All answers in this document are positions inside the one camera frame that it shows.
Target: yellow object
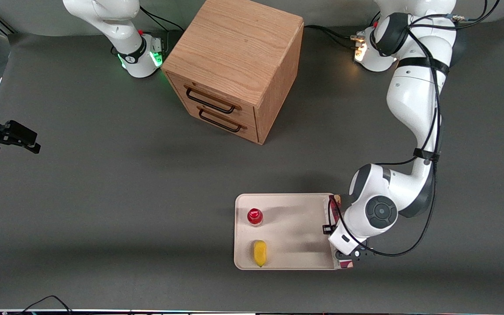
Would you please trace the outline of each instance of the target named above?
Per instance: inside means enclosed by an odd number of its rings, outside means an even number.
[[[254,261],[256,261],[256,265],[262,267],[266,264],[267,255],[266,250],[268,249],[268,245],[264,241],[255,241],[254,242]]]

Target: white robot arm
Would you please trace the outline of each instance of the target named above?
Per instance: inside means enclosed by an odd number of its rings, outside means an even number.
[[[398,68],[388,89],[388,108],[394,116],[415,134],[417,148],[412,174],[406,175],[380,165],[360,168],[350,185],[351,206],[343,221],[336,223],[330,242],[348,255],[359,242],[390,229],[398,214],[414,217],[428,210],[434,194],[434,163],[438,156],[438,126],[441,118],[436,102],[436,71],[439,92],[444,86],[456,40],[455,30],[412,28],[412,34],[432,55],[429,59],[406,26],[418,17],[430,14],[450,14],[456,0],[375,0],[383,15],[374,29],[369,27],[358,36],[370,38],[355,56],[357,62],[372,71],[388,69],[394,60]],[[390,12],[393,5],[405,12]],[[416,24],[454,26],[445,17],[426,18]]]
[[[139,0],[63,0],[63,4],[70,14],[95,26],[112,42],[132,76],[148,77],[162,65],[160,38],[140,34],[130,21],[140,10]]]

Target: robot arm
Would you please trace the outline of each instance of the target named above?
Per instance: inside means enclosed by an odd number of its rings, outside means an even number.
[[[162,65],[160,38],[140,34],[130,21],[140,10],[139,0],[63,0],[63,4],[110,40],[132,76],[148,77]]]
[[[422,11],[424,5],[431,4],[432,0],[408,2],[413,4],[412,11],[422,16],[436,13],[429,9]],[[438,3],[442,4],[438,6],[439,13],[449,14],[455,1],[436,0],[435,4]],[[356,56],[363,66],[370,70],[382,69],[391,61],[399,60],[386,101],[394,116],[414,133],[419,149],[416,149],[417,158],[410,175],[375,164],[368,164],[357,171],[350,185],[351,206],[343,216],[347,229],[338,222],[329,238],[345,255],[358,246],[352,237],[362,242],[380,235],[396,223],[398,214],[414,217],[428,210],[432,203],[433,163],[436,159],[432,153],[438,143],[440,119],[437,117],[435,83],[430,67],[436,71],[440,92],[448,74],[456,32],[436,28],[412,29],[414,36],[432,54],[433,59],[429,64],[419,44],[410,36],[402,36],[406,26],[416,19],[418,17],[413,14],[393,13],[382,20],[376,29],[371,27],[362,31],[372,37],[372,41],[364,47],[361,58]],[[454,26],[444,17],[418,23]]]

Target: red bottle cap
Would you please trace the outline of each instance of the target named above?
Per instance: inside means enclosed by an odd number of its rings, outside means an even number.
[[[260,224],[262,223],[262,220],[264,220],[264,214],[260,211],[260,209],[252,209],[248,211],[248,222],[251,224]]]

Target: wooden cabinet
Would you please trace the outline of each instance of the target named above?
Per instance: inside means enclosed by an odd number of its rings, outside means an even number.
[[[207,0],[162,70],[190,115],[263,144],[297,76],[303,26],[249,0]]]

